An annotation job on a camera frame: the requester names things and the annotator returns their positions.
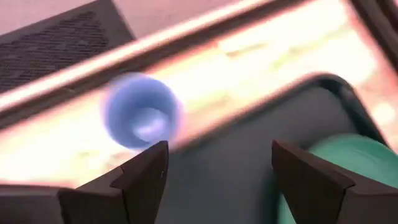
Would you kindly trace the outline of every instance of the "black tray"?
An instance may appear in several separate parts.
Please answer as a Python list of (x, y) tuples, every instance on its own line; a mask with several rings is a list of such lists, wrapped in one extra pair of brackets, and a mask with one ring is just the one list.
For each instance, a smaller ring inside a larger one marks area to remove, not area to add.
[(394, 0), (350, 0), (398, 71), (398, 6)]
[(307, 80), (171, 154), (156, 223), (276, 223), (271, 141), (305, 149), (342, 133), (385, 143), (344, 80)]

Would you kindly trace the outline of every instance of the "vent grille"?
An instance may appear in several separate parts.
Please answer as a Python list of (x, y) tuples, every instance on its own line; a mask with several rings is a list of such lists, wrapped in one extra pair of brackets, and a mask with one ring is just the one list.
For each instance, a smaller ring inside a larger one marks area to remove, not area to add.
[(100, 54), (108, 45), (93, 11), (0, 44), (0, 93)]

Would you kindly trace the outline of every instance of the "green cup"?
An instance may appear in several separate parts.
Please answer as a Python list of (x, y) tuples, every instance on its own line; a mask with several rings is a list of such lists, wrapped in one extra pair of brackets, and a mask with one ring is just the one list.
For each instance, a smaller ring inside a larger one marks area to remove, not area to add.
[[(398, 156), (385, 145), (356, 134), (335, 136), (313, 146), (310, 153), (367, 178), (398, 188)], [(278, 224), (294, 224), (285, 198), (278, 207)]]

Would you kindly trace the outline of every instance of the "blue cup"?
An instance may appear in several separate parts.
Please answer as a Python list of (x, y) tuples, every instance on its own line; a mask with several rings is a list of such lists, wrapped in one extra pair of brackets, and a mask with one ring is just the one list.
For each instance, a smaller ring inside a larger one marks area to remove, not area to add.
[(118, 144), (143, 150), (176, 134), (179, 113), (178, 101), (168, 86), (131, 73), (111, 85), (104, 120)]

